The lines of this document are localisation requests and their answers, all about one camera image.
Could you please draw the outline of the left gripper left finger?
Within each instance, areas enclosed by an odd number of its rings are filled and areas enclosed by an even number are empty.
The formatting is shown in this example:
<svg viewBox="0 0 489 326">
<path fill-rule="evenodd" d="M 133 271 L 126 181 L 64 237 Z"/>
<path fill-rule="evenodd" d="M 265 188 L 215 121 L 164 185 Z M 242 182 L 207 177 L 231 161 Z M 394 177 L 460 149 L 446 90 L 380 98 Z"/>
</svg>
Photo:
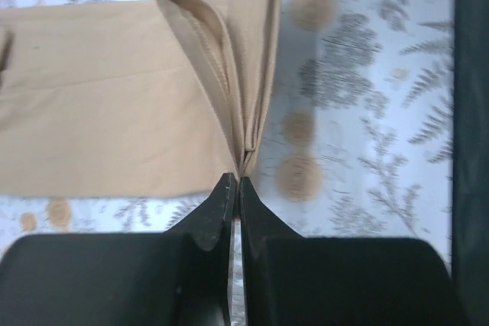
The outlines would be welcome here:
<svg viewBox="0 0 489 326">
<path fill-rule="evenodd" d="M 3 325 L 228 325 L 236 180 L 158 233 L 36 234 L 1 261 Z"/>
</svg>

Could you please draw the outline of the beige t shirt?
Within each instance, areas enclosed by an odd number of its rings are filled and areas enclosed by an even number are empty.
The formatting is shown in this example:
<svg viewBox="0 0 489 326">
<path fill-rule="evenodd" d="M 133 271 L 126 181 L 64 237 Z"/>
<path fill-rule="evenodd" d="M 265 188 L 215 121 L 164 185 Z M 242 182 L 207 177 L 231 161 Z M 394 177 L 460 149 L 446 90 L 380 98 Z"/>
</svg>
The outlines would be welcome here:
<svg viewBox="0 0 489 326">
<path fill-rule="evenodd" d="M 1 192 L 168 198 L 251 176 L 281 0 L 1 12 Z"/>
</svg>

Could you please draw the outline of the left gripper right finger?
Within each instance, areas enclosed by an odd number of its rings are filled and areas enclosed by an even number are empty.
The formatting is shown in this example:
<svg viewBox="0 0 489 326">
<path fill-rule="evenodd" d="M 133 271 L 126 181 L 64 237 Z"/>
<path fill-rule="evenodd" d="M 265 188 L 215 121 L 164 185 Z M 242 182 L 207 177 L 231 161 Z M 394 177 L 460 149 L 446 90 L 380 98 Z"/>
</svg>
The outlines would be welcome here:
<svg viewBox="0 0 489 326">
<path fill-rule="evenodd" d="M 445 264 L 409 237 L 304 237 L 239 188 L 250 325 L 467 325 Z"/>
</svg>

